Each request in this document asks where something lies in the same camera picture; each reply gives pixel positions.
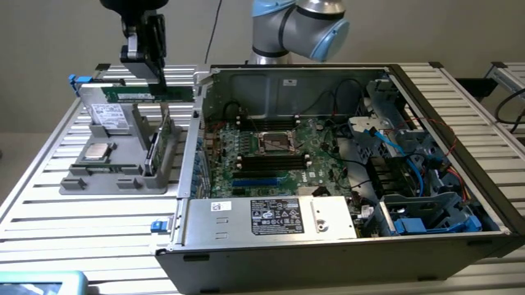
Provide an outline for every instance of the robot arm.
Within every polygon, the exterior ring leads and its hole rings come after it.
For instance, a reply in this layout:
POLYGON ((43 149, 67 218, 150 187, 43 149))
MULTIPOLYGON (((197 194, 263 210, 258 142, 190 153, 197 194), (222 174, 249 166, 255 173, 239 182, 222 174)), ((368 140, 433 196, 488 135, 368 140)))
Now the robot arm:
POLYGON ((350 24, 342 0, 254 0, 251 64, 290 63, 290 52, 326 61, 350 24))
POLYGON ((163 73, 166 57, 165 16, 157 14, 169 0, 100 0, 102 5, 120 14, 127 45, 120 62, 130 72, 146 79, 153 95, 167 93, 163 73))

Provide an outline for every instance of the white sticker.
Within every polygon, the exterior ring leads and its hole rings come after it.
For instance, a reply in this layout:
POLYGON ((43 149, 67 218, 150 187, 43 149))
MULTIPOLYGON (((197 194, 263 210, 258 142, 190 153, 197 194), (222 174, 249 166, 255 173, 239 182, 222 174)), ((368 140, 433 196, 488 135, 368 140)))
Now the white sticker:
POLYGON ((155 97, 149 93, 119 93, 119 100, 154 100, 155 97))
POLYGON ((106 129, 129 129, 122 107, 115 103, 92 104, 92 112, 106 129))
POLYGON ((374 213, 374 207, 370 207, 369 205, 364 205, 361 207, 361 218, 369 218, 370 215, 374 213))
POLYGON ((283 86, 297 86, 297 79, 285 79, 282 81, 283 86))
POLYGON ((227 202, 213 202, 211 203, 213 211, 230 211, 231 210, 231 201, 227 202))

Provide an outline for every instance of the blue cable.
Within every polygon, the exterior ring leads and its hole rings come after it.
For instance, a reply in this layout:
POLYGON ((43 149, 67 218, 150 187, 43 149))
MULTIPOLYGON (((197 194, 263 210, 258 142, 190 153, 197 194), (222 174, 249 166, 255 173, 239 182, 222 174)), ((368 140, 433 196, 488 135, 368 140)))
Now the blue cable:
MULTIPOLYGON (((400 153, 401 153, 401 155, 404 157, 408 156, 405 151, 404 151, 404 148, 400 145, 394 144, 390 140, 388 140, 388 138, 380 132, 376 132, 376 134, 373 134, 373 136, 377 136, 389 146, 392 146, 394 149, 398 149, 398 151, 400 151, 400 153)), ((416 164, 413 163, 413 161, 410 160, 409 157, 408 157, 408 164, 409 164, 412 170, 416 172, 416 176, 418 177, 418 181, 420 181, 420 197, 422 197, 424 196, 424 178, 421 177, 420 170, 418 170, 416 164)))

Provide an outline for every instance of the gray wall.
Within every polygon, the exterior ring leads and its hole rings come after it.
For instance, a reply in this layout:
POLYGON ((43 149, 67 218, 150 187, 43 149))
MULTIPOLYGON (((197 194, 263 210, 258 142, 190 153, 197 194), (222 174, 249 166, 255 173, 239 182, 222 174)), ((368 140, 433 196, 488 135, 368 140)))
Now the gray wall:
MULTIPOLYGON (((336 62, 437 60, 481 75, 493 60, 525 61, 523 0, 346 0, 350 37, 336 62)), ((169 62, 202 63, 218 0, 171 0, 169 62)), ((242 62, 251 48, 251 0, 225 0, 211 63, 242 62)), ((98 0, 0 1, 0 132, 48 132, 74 95, 71 73, 118 62, 118 15, 98 0)))

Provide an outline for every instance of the warning label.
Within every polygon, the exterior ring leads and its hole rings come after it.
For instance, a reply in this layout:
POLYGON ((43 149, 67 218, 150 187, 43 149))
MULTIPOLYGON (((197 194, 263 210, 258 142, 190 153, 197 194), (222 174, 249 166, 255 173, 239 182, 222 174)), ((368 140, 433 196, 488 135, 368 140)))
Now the warning label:
POLYGON ((304 234, 298 199, 251 200, 254 235, 304 234))
POLYGON ((129 129, 122 107, 115 103, 92 104, 92 112, 106 129, 129 129))

